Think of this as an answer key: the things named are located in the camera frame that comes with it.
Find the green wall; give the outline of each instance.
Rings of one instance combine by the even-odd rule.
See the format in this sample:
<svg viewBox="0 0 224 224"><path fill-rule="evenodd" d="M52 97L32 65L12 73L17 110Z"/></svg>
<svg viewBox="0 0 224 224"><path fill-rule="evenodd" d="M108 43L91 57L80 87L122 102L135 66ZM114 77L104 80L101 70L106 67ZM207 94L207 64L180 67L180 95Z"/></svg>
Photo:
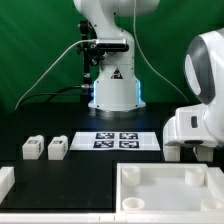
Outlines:
<svg viewBox="0 0 224 224"><path fill-rule="evenodd" d="M146 57L191 102L196 99L183 74L185 52L196 35L224 27L223 10L223 0L161 0L154 14L137 19ZM0 0L0 121L55 59L80 40L77 24L82 19L72 0ZM118 18L117 23L133 33L132 18ZM138 52L136 75L143 82L146 102L184 102L148 69ZM32 94L55 92L81 80L82 57L73 50Z"/></svg>

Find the black tabletop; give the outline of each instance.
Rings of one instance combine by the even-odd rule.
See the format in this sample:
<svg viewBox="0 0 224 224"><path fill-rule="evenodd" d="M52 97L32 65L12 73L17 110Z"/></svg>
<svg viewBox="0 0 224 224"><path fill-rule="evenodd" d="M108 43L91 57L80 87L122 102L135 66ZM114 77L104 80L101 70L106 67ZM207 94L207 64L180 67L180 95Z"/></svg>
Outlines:
<svg viewBox="0 0 224 224"><path fill-rule="evenodd" d="M15 167L16 184L0 205L0 212L115 212L116 164L161 163L162 151L68 151L64 160L49 161L47 146L53 137L66 135L69 145L77 131L162 130L180 105L149 104L143 115L125 119L92 116L79 103L33 103L15 111L0 127L0 167ZM42 135L45 150L39 160L22 159L22 145ZM192 150L182 151L181 162L196 162ZM210 165L222 167L223 153Z"/></svg>

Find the black cable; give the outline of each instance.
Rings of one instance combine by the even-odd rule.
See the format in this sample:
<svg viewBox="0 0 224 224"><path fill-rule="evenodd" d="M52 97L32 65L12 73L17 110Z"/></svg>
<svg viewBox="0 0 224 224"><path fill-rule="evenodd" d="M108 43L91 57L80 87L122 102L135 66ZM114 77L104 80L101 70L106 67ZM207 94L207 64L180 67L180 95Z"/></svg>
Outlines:
<svg viewBox="0 0 224 224"><path fill-rule="evenodd" d="M57 91L55 94L64 93L64 92L67 92L67 91L70 91L70 90L73 90L73 89L81 89L81 86L70 86L70 87L66 87L66 88L63 88L63 89ZM49 103L56 96L57 95L51 95L45 102L46 103Z"/></svg>
<svg viewBox="0 0 224 224"><path fill-rule="evenodd" d="M32 96L28 96L26 98L24 98L23 100L20 101L20 103L18 104L18 107L19 108L25 101L31 99L31 98L34 98L34 97L40 97L40 96L80 96L80 94L72 94L72 93L39 93L39 94L35 94L35 95L32 95Z"/></svg>

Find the warning label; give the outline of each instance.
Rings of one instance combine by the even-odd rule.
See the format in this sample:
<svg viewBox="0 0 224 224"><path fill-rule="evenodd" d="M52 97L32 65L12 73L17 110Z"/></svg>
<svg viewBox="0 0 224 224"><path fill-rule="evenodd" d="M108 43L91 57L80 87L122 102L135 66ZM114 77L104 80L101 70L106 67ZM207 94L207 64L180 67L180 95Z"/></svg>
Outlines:
<svg viewBox="0 0 224 224"><path fill-rule="evenodd" d="M112 75L111 79L123 79L120 70L117 68Z"/></svg>

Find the small white block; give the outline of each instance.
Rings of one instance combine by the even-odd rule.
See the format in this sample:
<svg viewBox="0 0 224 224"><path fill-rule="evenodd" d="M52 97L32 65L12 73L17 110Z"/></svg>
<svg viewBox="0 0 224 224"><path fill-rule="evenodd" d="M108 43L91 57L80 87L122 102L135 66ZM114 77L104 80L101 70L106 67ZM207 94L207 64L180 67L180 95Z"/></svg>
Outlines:
<svg viewBox="0 0 224 224"><path fill-rule="evenodd" d="M13 167L3 167L0 170L0 204L5 196L9 193L15 183L15 175Z"/></svg>
<svg viewBox="0 0 224 224"><path fill-rule="evenodd" d="M68 151L68 138L66 136L55 137L48 146L49 160L63 160Z"/></svg>
<svg viewBox="0 0 224 224"><path fill-rule="evenodd" d="M36 160L44 150L44 138L41 135L30 137L23 145L23 159Z"/></svg>
<svg viewBox="0 0 224 224"><path fill-rule="evenodd" d="M194 153L199 162L213 162L214 148L197 146L194 148Z"/></svg>
<svg viewBox="0 0 224 224"><path fill-rule="evenodd" d="M163 145L163 153L165 161L179 162L180 161L180 146Z"/></svg>

